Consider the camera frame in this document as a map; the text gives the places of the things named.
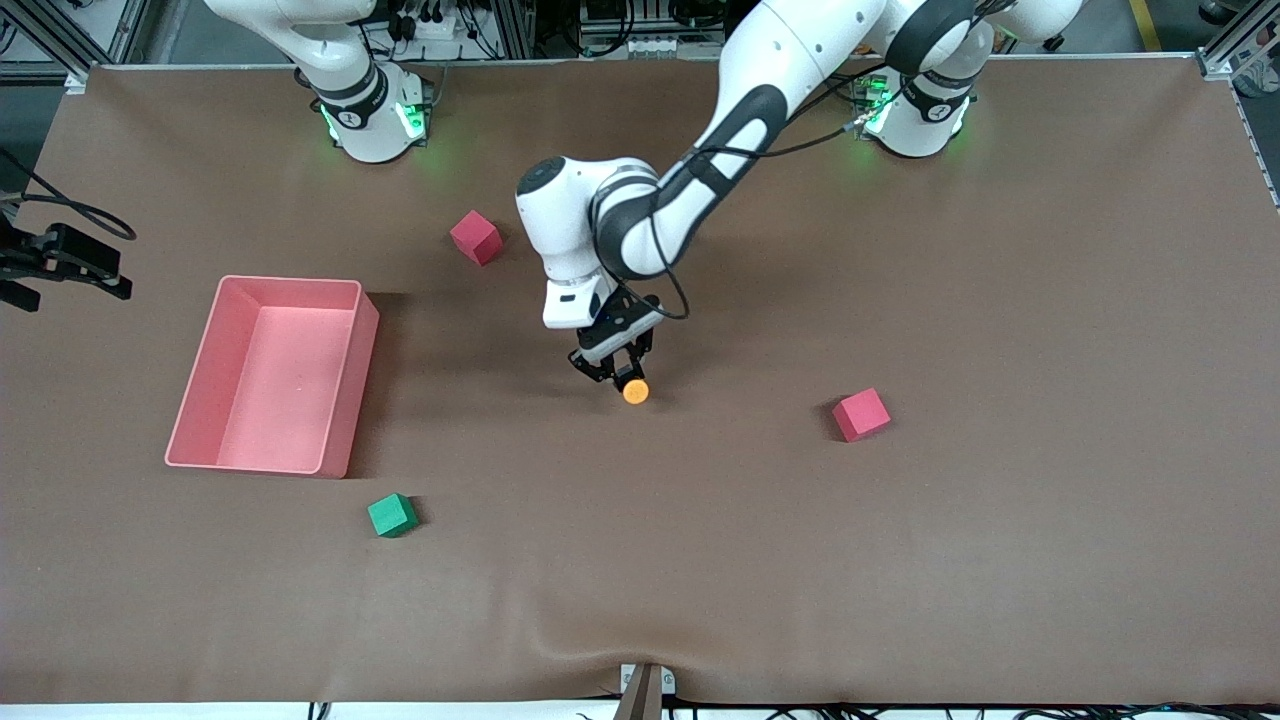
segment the pink bin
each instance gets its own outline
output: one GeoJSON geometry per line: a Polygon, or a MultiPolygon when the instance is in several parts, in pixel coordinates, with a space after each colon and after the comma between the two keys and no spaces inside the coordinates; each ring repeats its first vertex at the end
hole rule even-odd
{"type": "Polygon", "coordinates": [[[358,282],[223,278],[165,462],[346,475],[376,332],[358,282]]]}

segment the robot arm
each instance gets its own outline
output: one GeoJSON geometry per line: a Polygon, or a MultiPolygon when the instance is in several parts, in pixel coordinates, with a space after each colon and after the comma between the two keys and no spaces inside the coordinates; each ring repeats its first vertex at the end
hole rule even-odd
{"type": "Polygon", "coordinates": [[[320,96],[334,142],[362,163],[385,163],[426,137],[422,79],[375,63],[347,23],[376,0],[205,0],[293,60],[320,96]]]}
{"type": "Polygon", "coordinates": [[[724,45],[708,128],[662,178],[636,158],[554,158],[526,173],[516,204],[549,279],[547,327],[589,327],[617,287],[613,277],[653,278],[677,263],[699,224],[754,164],[699,150],[767,150],[883,8],[884,0],[760,3],[724,45]]]}
{"type": "MultiPolygon", "coordinates": [[[[1048,37],[1079,4],[1016,0],[1001,19],[1027,32],[1052,27],[1048,37]]],[[[893,111],[883,135],[869,135],[891,150],[909,149],[904,155],[946,145],[991,54],[993,31],[975,12],[974,0],[762,0],[724,45],[708,128],[664,176],[636,158],[553,158],[530,169],[516,205],[547,272],[543,322],[577,329],[573,365],[598,382],[613,379],[632,401],[625,386],[643,380],[640,360],[667,313],[655,297],[639,299],[618,281],[654,278],[678,263],[701,222],[754,164],[717,149],[768,150],[864,38],[895,77],[892,108],[915,106],[893,111]],[[612,357],[622,350],[631,365],[614,370],[612,357]]]]}

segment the floor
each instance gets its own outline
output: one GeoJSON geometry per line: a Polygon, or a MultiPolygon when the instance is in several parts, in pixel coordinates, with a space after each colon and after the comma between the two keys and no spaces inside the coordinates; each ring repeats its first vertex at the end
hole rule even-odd
{"type": "MultiPolygon", "coordinates": [[[[1194,50],[1216,32],[1199,18],[1196,8],[1197,0],[1092,0],[1062,33],[1065,42],[1060,53],[1194,50]],[[1153,26],[1146,38],[1133,9],[1143,5],[1149,9],[1153,26]]],[[[172,0],[170,13],[177,32],[154,44],[151,56],[156,61],[214,65],[284,61],[275,47],[216,17],[202,0],[172,0]]],[[[1015,51],[1043,53],[1043,49],[1021,46],[1015,51]]],[[[0,142],[27,160],[35,160],[60,96],[61,88],[0,88],[0,142]]],[[[1280,173],[1280,94],[1245,99],[1243,106],[1261,156],[1280,173]]],[[[10,169],[0,169],[0,188],[14,187],[17,179],[10,169]]]]}

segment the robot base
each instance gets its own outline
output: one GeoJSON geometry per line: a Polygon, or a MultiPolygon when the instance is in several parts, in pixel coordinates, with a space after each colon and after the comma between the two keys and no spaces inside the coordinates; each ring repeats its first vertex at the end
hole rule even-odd
{"type": "MultiPolygon", "coordinates": [[[[886,68],[882,77],[887,81],[887,87],[881,92],[883,96],[897,95],[902,76],[886,68]]],[[[892,104],[876,114],[861,129],[860,137],[876,140],[882,147],[900,158],[928,158],[946,147],[947,142],[955,137],[964,126],[964,114],[969,109],[966,97],[959,109],[951,110],[946,106],[945,120],[929,120],[922,117],[920,111],[911,106],[901,95],[897,95],[892,104]]],[[[854,113],[860,114],[865,108],[854,106],[854,113]]]]}
{"type": "Polygon", "coordinates": [[[388,163],[410,147],[425,146],[435,87],[394,63],[378,63],[387,74],[387,100],[360,129],[343,127],[324,113],[334,146],[361,163],[388,163]]]}

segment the aluminum frame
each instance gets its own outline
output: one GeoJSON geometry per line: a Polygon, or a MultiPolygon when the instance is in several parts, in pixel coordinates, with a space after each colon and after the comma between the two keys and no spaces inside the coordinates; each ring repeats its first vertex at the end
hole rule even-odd
{"type": "Polygon", "coordinates": [[[530,0],[494,0],[493,12],[504,59],[532,59],[536,5],[530,0]]]}
{"type": "Polygon", "coordinates": [[[0,0],[0,14],[50,58],[41,63],[0,63],[0,85],[83,83],[93,65],[136,59],[140,26],[151,0],[127,0],[111,42],[104,49],[51,0],[0,0]]]}
{"type": "Polygon", "coordinates": [[[1240,67],[1235,67],[1234,63],[1240,50],[1253,45],[1253,38],[1262,27],[1276,19],[1280,19],[1280,0],[1254,0],[1236,13],[1222,28],[1222,32],[1196,54],[1204,79],[1231,79],[1266,55],[1267,50],[1275,47],[1276,42],[1280,41],[1280,36],[1271,38],[1271,42],[1266,44],[1262,51],[1242,63],[1240,67]]]}

